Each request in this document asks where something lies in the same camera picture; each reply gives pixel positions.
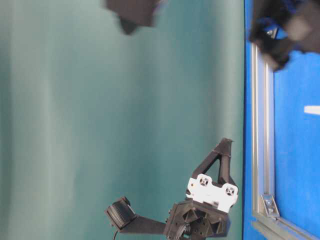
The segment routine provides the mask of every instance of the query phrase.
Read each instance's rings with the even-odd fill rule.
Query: white mounting plate
[[[212,184],[212,178],[205,174],[199,174],[197,179],[190,178],[188,183],[190,194],[186,196],[199,203],[207,203],[218,210],[228,213],[230,208],[237,202],[238,188],[230,183],[222,187]]]

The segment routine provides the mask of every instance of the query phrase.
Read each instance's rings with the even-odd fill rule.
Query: blurry black object
[[[292,50],[320,53],[320,0],[254,0],[249,40],[274,71],[283,69]],[[272,27],[287,36],[274,39]]]
[[[131,35],[138,27],[151,27],[161,0],[105,0],[106,7],[115,12],[125,34]]]

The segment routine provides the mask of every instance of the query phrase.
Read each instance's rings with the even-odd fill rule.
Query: teal backdrop
[[[134,36],[99,0],[2,0],[0,239],[111,239],[123,195],[164,221],[222,137],[241,239],[244,30],[243,0],[171,0]]]

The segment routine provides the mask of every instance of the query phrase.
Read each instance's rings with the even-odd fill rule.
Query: screw
[[[265,203],[267,206],[271,206],[272,205],[272,201],[271,200],[265,200]]]

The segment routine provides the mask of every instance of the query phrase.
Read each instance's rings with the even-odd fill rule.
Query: black cable
[[[181,237],[184,236],[184,234],[188,234],[188,235],[191,234],[190,224],[185,223],[185,224],[181,225],[176,232],[174,240],[179,240]]]
[[[112,240],[116,240],[116,236],[117,236],[117,234],[118,234],[118,230],[117,230],[117,231],[115,231],[115,233],[114,233],[114,235],[113,235]]]

